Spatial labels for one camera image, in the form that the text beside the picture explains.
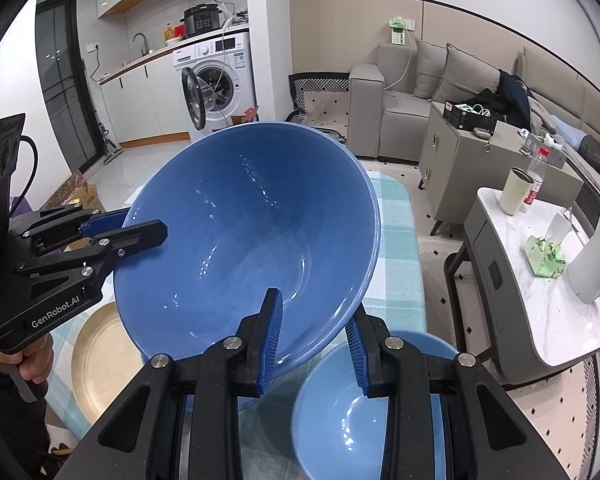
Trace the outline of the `person's left hand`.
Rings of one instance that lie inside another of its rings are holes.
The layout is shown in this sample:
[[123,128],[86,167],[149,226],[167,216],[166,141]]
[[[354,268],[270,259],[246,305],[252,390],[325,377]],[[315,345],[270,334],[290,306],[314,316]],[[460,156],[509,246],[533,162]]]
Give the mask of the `person's left hand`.
[[15,365],[24,380],[40,384],[50,376],[53,367],[53,344],[53,336],[47,334],[15,354],[0,351],[0,370],[6,365]]

